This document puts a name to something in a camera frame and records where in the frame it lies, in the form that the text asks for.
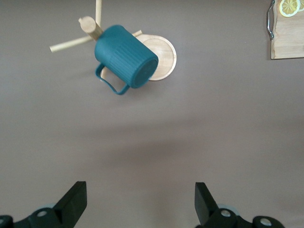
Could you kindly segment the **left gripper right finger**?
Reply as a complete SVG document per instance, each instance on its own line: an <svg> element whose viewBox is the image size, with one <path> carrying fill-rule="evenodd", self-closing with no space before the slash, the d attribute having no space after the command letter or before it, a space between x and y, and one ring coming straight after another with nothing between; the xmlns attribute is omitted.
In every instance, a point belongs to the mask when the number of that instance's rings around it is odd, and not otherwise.
<svg viewBox="0 0 304 228"><path fill-rule="evenodd" d="M252 222L228 208L220 208L203 182L195 183L195 210L200 224L196 228L285 228L275 218L256 216Z"/></svg>

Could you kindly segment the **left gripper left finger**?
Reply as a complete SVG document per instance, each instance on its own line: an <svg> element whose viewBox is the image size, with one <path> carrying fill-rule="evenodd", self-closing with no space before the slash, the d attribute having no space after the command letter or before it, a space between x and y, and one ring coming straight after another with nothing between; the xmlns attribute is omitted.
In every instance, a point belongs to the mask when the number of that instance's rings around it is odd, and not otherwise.
<svg viewBox="0 0 304 228"><path fill-rule="evenodd" d="M77 181L52 208L38 209L18 222L0 215L0 228L74 228L86 207L86 182Z"/></svg>

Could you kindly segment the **teal cup yellow inside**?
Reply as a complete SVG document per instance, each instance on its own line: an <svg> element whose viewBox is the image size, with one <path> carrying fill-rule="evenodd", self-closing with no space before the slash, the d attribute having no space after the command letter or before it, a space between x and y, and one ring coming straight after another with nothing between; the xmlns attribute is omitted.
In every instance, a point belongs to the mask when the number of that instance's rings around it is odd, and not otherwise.
<svg viewBox="0 0 304 228"><path fill-rule="evenodd" d="M117 95L125 94L129 88L145 85L159 63L157 55L121 25L107 28L98 38L95 58L100 63L95 70L96 77ZM125 83L120 91L101 77L105 67Z"/></svg>

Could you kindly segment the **wooden mug rack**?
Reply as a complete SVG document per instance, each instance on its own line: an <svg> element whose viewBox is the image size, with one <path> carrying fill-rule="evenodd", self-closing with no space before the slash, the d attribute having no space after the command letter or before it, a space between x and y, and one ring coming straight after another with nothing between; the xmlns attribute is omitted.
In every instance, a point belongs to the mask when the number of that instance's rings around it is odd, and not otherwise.
<svg viewBox="0 0 304 228"><path fill-rule="evenodd" d="M81 29L87 35L85 37L52 45L49 47L50 51L55 53L90 41L97 41L97 38L102 33L101 18L102 0L95 0L95 19L83 17L78 20ZM177 63L177 54L173 44L164 37L144 34L141 30L133 33L133 36L153 51L159 59L157 69L150 80L159 81L168 77L175 69Z"/></svg>

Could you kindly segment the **bamboo cutting board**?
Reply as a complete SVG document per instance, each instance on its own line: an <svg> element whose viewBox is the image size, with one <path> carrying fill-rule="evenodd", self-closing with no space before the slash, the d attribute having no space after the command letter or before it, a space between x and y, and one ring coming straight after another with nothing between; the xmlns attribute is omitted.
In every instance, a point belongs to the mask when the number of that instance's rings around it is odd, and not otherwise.
<svg viewBox="0 0 304 228"><path fill-rule="evenodd" d="M271 0L266 13L271 59L304 58L304 11L283 17L279 12L280 1Z"/></svg>

